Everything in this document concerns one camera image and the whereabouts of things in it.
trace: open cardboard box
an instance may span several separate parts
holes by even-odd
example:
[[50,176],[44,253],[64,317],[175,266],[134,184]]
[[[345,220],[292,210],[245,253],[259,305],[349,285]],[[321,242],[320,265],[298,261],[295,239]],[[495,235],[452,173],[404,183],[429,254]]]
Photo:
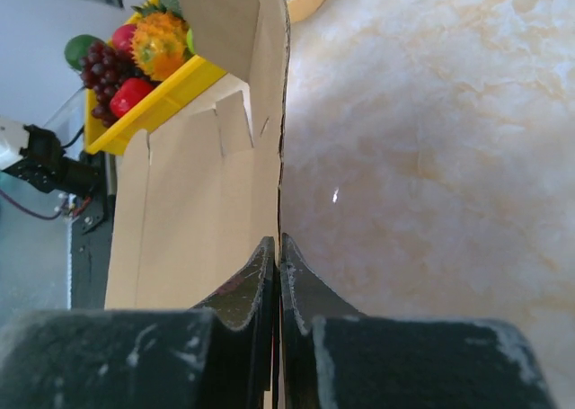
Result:
[[252,134],[242,82],[228,75],[132,138],[119,170],[106,308],[191,307],[239,271],[263,236],[279,240],[285,1],[180,4],[197,53],[249,84]]

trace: bunch of grapes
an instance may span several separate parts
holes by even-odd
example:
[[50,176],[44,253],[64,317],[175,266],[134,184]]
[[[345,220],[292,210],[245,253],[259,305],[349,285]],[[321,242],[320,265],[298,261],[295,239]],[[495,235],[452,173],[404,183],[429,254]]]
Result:
[[84,86],[94,90],[98,105],[92,109],[95,119],[101,120],[105,128],[117,120],[110,111],[110,100],[130,78],[149,78],[139,69],[132,57],[124,51],[117,51],[101,41],[95,41],[88,49],[88,55],[80,58]]

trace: marble table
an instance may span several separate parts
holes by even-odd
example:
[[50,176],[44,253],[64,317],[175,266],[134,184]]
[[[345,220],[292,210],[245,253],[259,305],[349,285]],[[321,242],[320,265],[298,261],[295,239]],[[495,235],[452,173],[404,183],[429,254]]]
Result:
[[327,0],[292,28],[283,228],[385,316],[490,316],[575,407],[575,0]]

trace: basket of fruit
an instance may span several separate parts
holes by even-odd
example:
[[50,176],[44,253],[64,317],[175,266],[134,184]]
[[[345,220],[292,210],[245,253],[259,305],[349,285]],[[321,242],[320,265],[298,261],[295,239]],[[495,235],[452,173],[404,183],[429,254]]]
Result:
[[105,43],[82,35],[66,46],[86,88],[84,149],[122,155],[141,129],[153,131],[226,74],[193,54],[191,30],[160,0]]

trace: yellow basket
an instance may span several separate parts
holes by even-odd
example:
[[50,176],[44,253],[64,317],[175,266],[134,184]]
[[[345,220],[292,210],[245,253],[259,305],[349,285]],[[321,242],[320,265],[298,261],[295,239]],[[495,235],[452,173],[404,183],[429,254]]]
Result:
[[[135,13],[126,24],[133,24],[139,18]],[[90,154],[105,151],[123,155],[136,132],[156,130],[225,74],[220,67],[193,56],[109,129],[92,116],[92,109],[97,105],[96,94],[86,90],[84,149]]]

